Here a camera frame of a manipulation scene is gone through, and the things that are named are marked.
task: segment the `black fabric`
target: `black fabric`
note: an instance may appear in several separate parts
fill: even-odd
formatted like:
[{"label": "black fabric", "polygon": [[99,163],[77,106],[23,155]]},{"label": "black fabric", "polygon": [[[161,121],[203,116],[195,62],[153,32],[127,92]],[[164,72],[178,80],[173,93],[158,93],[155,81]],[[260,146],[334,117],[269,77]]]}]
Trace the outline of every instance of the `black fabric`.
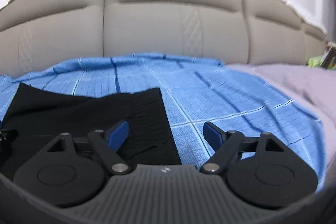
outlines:
[{"label": "black fabric", "polygon": [[21,83],[3,119],[3,128],[16,129],[18,137],[11,149],[0,153],[0,171],[13,179],[16,170],[58,134],[86,136],[122,119],[129,122],[130,133],[118,154],[128,164],[181,164],[159,88],[92,98]]}]

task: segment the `silver screw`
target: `silver screw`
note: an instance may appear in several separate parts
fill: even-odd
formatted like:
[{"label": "silver screw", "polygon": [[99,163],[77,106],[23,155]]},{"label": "silver screw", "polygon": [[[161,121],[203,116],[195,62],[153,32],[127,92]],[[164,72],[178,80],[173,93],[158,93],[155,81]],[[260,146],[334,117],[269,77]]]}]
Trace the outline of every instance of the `silver screw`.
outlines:
[{"label": "silver screw", "polygon": [[126,164],[113,164],[112,170],[114,172],[122,173],[125,172],[128,169],[128,166]]},{"label": "silver screw", "polygon": [[216,172],[219,169],[218,164],[204,164],[203,169],[208,172]]}]

